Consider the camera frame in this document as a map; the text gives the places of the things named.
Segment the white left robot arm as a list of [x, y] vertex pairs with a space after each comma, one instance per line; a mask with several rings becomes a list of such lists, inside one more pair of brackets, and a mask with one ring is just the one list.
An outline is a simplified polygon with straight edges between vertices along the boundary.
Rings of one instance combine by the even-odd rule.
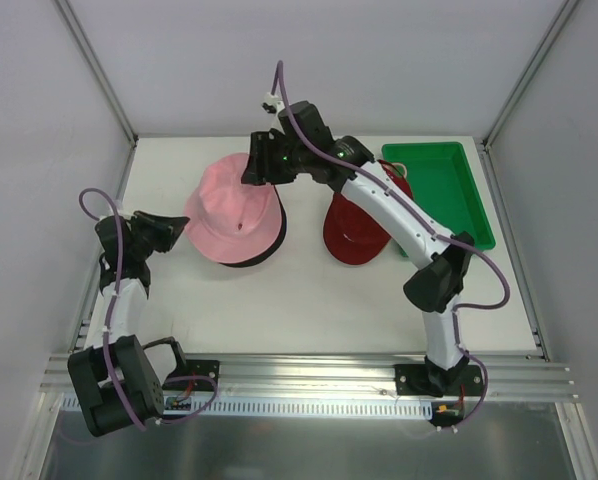
[[143, 344], [138, 329], [151, 285], [147, 259], [172, 250], [188, 222], [186, 216], [136, 211], [128, 218], [105, 217], [94, 227], [102, 247], [104, 321], [92, 345], [71, 354], [67, 367], [95, 437], [160, 417], [163, 386], [177, 389], [187, 381], [189, 366], [179, 342], [170, 336]]

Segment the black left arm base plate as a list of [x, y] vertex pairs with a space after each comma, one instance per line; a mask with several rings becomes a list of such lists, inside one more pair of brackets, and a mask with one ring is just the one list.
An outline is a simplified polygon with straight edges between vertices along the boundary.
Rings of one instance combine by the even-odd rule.
[[179, 365], [168, 375], [163, 388], [180, 394], [196, 392], [212, 392], [213, 386], [208, 379], [215, 383], [220, 378], [220, 361], [213, 359], [188, 359], [184, 365]]

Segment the light pink baseball cap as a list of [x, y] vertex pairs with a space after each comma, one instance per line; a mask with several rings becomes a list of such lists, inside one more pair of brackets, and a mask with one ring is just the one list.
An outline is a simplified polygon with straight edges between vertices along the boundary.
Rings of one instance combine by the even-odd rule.
[[251, 231], [274, 187], [242, 184], [247, 161], [248, 154], [234, 153], [209, 165], [185, 204], [188, 240], [215, 263], [240, 235]]

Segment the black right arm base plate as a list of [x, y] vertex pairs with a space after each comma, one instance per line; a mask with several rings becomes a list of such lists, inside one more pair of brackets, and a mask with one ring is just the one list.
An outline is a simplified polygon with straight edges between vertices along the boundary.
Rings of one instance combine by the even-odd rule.
[[457, 365], [449, 370], [430, 363], [407, 363], [394, 366], [398, 396], [479, 397], [484, 391], [484, 379], [477, 365]]

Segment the black baseball cap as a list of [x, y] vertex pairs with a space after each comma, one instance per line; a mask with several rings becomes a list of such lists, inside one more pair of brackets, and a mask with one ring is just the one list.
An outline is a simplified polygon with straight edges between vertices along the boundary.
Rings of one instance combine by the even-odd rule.
[[247, 234], [240, 235], [219, 263], [230, 268], [249, 268], [272, 257], [283, 244], [287, 233], [287, 215], [275, 187], [260, 218]]

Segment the red baseball cap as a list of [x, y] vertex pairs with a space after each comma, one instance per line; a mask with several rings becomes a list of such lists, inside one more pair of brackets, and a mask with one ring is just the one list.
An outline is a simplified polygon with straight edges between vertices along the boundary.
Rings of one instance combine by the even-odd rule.
[[360, 266], [376, 258], [391, 241], [369, 214], [335, 192], [323, 223], [323, 241], [328, 252], [339, 262]]

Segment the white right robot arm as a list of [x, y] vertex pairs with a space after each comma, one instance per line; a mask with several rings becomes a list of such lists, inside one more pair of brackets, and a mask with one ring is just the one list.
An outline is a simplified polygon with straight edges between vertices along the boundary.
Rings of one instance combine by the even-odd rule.
[[407, 375], [406, 383], [422, 395], [452, 393], [469, 363], [454, 317], [471, 257], [460, 243], [469, 235], [436, 231], [434, 220], [396, 185], [372, 152], [352, 136], [334, 138], [312, 103], [286, 106], [272, 96], [262, 108], [274, 120], [269, 130], [251, 134], [242, 182], [282, 185], [308, 174], [362, 209], [399, 244], [417, 268], [403, 291], [421, 311], [427, 337], [422, 370]]

